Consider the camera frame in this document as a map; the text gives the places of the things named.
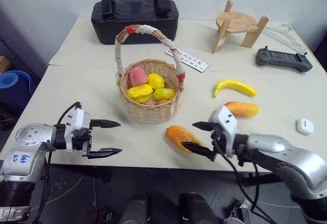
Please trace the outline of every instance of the wooden stool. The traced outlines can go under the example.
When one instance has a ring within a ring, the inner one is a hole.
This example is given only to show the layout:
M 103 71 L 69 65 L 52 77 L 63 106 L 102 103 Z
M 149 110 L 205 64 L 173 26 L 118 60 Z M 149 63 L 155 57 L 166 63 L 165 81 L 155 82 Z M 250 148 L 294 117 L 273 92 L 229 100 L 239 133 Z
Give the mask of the wooden stool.
M 263 16 L 257 23 L 252 17 L 246 14 L 230 12 L 232 6 L 233 2 L 227 1 L 225 11 L 216 18 L 218 36 L 213 53 L 216 53 L 222 48 L 227 34 L 246 33 L 241 46 L 251 48 L 269 21 L 267 16 Z

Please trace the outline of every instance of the toy fruit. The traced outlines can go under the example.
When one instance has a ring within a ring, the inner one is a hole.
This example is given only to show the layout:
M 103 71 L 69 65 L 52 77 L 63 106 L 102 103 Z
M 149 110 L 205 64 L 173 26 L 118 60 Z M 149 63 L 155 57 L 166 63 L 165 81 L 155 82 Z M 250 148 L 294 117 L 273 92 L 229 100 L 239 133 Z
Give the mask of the toy fruit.
M 148 81 L 148 76 L 142 68 L 135 67 L 129 72 L 129 79 L 132 86 L 138 86 L 146 84 Z
M 159 88 L 156 89 L 153 93 L 154 98 L 156 98 L 157 101 L 162 99 L 170 100 L 176 95 L 176 90 L 173 88 Z
M 254 116 L 259 112 L 259 107 L 252 103 L 239 103 L 230 102 L 226 103 L 225 106 L 235 116 Z
M 218 91 L 220 91 L 223 88 L 230 88 L 230 89 L 238 90 L 244 94 L 251 95 L 251 96 L 256 95 L 255 89 L 247 84 L 244 84 L 244 83 L 236 81 L 236 80 L 221 80 L 215 85 L 214 97 L 216 97 L 218 94 Z
M 148 75 L 148 84 L 152 86 L 153 89 L 159 89 L 165 87 L 165 80 L 160 75 L 152 72 Z
M 166 102 L 168 102 L 169 100 L 167 100 L 167 99 L 162 99 L 162 100 L 159 100 L 159 101 L 157 101 L 155 104 L 156 105 L 160 105 L 160 104 L 164 104 L 164 103 L 166 103 Z
M 152 97 L 152 87 L 148 84 L 129 88 L 126 92 L 127 96 L 137 103 L 145 103 Z
M 180 149 L 192 153 L 190 150 L 186 149 L 182 142 L 190 141 L 197 143 L 201 145 L 201 142 L 196 139 L 191 132 L 189 132 L 187 129 L 180 127 L 180 126 L 170 126 L 168 129 L 166 129 L 166 136 L 169 140 L 171 140 L 176 146 L 178 146 Z

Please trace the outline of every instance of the wicker basket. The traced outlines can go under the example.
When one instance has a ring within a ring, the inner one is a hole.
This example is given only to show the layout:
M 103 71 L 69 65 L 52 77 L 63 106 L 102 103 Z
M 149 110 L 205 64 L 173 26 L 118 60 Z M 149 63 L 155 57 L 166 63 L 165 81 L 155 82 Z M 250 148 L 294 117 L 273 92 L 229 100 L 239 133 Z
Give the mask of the wicker basket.
M 172 64 L 155 59 L 145 59 L 129 65 L 126 70 L 122 65 L 121 44 L 133 33 L 152 34 L 158 38 L 165 46 L 169 47 L 174 55 L 176 69 Z M 179 52 L 174 43 L 162 34 L 158 29 L 147 25 L 130 25 L 125 27 L 117 36 L 115 41 L 115 60 L 118 66 L 118 87 L 120 97 L 126 110 L 133 117 L 141 122 L 158 123 L 172 118 L 178 108 L 180 95 L 183 91 L 183 80 L 185 71 L 181 65 Z M 132 87 L 129 79 L 129 73 L 132 68 L 141 67 L 147 74 L 155 72 L 161 75 L 165 80 L 166 88 L 174 88 L 176 95 L 168 102 L 155 105 L 155 98 L 151 98 L 146 103 L 136 103 L 126 95 L 126 91 Z

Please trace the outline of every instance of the yellow banana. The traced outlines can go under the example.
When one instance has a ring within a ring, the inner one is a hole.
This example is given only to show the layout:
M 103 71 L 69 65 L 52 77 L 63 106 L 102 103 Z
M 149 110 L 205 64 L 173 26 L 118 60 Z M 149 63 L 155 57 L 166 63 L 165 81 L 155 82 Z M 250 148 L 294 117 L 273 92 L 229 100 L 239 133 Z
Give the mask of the yellow banana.
M 251 96 L 256 95 L 255 89 L 247 84 L 244 84 L 244 83 L 236 81 L 236 80 L 221 80 L 215 85 L 214 97 L 216 97 L 218 94 L 218 91 L 220 91 L 223 88 L 230 88 L 230 89 L 238 90 L 244 94 L 251 95 Z

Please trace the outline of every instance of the game controller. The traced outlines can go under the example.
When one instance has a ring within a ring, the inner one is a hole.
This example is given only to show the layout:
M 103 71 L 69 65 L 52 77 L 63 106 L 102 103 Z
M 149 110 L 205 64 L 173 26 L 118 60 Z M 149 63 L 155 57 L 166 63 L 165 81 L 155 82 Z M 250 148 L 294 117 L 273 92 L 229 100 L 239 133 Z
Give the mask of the game controller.
M 275 52 L 270 51 L 268 46 L 258 50 L 255 60 L 257 65 L 263 66 L 266 64 L 273 64 L 285 67 L 293 67 L 300 72 L 307 72 L 312 68 L 311 63 L 304 55 L 296 53 L 285 53 L 285 52 Z

